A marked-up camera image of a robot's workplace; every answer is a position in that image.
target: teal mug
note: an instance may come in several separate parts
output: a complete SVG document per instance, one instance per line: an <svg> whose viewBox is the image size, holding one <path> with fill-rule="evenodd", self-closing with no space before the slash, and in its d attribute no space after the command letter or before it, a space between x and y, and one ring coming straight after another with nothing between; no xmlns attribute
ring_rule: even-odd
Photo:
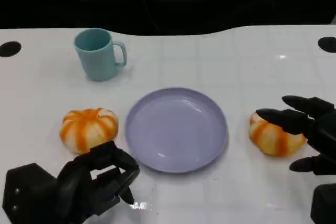
<svg viewBox="0 0 336 224"><path fill-rule="evenodd" d="M123 62L116 62L113 45L121 47ZM87 76L93 81L106 81L114 77L127 63L124 43L113 41L111 34L101 28L82 31L75 38L75 49Z"/></svg>

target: table surface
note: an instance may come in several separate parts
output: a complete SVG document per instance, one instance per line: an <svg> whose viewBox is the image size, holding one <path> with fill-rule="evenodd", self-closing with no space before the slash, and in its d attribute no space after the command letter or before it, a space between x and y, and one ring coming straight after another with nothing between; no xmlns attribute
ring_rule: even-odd
<svg viewBox="0 0 336 224"><path fill-rule="evenodd" d="M262 154L248 138L248 118L258 108L285 108L285 94L336 102L336 55L317 45L319 38L334 36L336 26L241 27L199 36L112 33L125 43L129 63L106 82L88 80L81 68L72 46L81 30L0 30L0 44L22 44L17 55L0 58L1 190L8 169L36 162L57 176L73 158L58 137L69 110L112 109L121 128L116 144L128 150L123 128L134 103L159 88L187 87L224 111L227 152L184 175L141 166L131 186L138 204L121 202L86 223L312 223L313 190L335 177L289 171L292 161L316 154L309 146L290 158ZM0 223L9 223L2 210Z"/></svg>

